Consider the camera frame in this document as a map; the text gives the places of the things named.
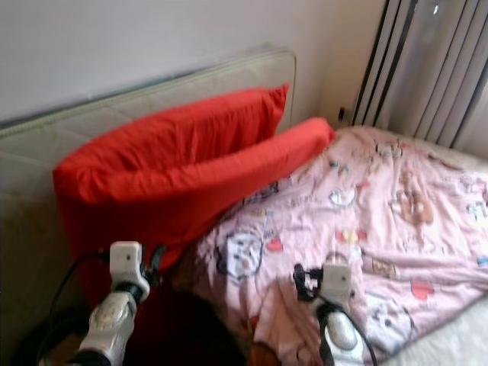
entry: curtain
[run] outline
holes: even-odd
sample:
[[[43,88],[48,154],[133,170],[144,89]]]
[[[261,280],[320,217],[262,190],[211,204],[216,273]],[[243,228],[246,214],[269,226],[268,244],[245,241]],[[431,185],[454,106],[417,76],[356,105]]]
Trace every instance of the curtain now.
[[[488,0],[390,0],[353,124],[453,146],[488,60]]]

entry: padded headboard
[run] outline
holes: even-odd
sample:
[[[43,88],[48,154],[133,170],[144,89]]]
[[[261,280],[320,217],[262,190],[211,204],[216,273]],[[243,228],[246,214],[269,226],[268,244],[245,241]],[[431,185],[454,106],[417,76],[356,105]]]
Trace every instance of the padded headboard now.
[[[295,56],[280,50],[247,56],[122,95],[1,129],[2,364],[12,347],[46,317],[72,261],[56,209],[51,172],[91,138],[132,120],[198,99],[290,83],[278,131],[291,126]],[[74,285],[64,304],[81,296]]]

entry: headboard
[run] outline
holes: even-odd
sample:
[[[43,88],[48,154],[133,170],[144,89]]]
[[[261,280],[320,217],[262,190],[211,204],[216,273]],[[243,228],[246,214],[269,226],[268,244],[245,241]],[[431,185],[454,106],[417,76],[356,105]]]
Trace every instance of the headboard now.
[[[0,126],[2,364],[12,347],[46,317],[72,261],[56,209],[51,172],[91,138],[132,120],[237,89],[290,83],[278,132],[291,126],[295,56],[279,50],[247,56],[181,78]],[[72,303],[76,282],[63,294]]]

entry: black cable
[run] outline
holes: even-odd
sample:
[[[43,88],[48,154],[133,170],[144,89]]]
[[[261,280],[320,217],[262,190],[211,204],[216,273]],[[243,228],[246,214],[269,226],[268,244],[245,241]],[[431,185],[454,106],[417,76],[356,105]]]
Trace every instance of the black cable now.
[[[333,308],[332,311],[334,311],[334,310],[335,311],[340,311],[341,313],[343,313],[344,315],[346,315],[348,317],[348,319],[351,322],[352,326],[354,326],[354,328],[358,331],[358,333],[361,336],[361,338],[363,338],[363,341],[366,344],[366,347],[368,348],[369,354],[371,355],[371,361],[373,362],[373,366],[377,366],[378,365],[378,362],[377,362],[377,359],[376,359],[376,355],[374,354],[373,346],[369,342],[368,337],[363,333],[363,331],[361,330],[361,328],[358,326],[358,324],[356,324],[356,322],[349,316],[349,314],[346,313],[346,311],[344,310],[344,308],[341,307],[340,305],[338,305],[336,303],[331,303],[329,300],[327,300],[321,294],[317,294],[317,297],[319,299],[321,299],[323,302],[325,302],[329,307]]]
[[[53,329],[53,321],[54,321],[54,314],[56,312],[56,307],[59,301],[59,298],[61,297],[61,294],[64,291],[64,288],[68,284],[69,279],[71,278],[72,274],[74,271],[77,269],[77,267],[82,264],[84,261],[87,261],[89,259],[100,259],[102,261],[107,261],[110,259],[110,252],[108,250],[102,250],[100,252],[92,252],[92,253],[86,253],[83,255],[80,255],[71,265],[69,270],[66,272],[63,280],[61,281],[61,284],[59,285],[56,293],[54,294],[53,301],[51,302],[51,308],[49,311],[49,316],[47,320],[47,331],[46,335],[43,338],[43,341],[40,343],[39,349],[37,350],[37,356],[36,356],[36,366],[38,366],[41,358],[43,358],[43,351],[46,348],[47,341],[49,340],[51,334],[53,333],[54,330],[56,330],[59,325],[54,327]]]

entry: pink blanket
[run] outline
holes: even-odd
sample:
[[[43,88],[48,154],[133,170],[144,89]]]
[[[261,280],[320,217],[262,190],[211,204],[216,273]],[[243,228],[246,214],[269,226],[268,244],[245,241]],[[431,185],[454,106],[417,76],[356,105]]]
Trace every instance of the pink blanket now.
[[[354,127],[230,210],[196,248],[192,289],[283,364],[319,364],[318,322],[291,274],[349,263],[351,314],[385,359],[488,291],[486,199],[475,174]]]

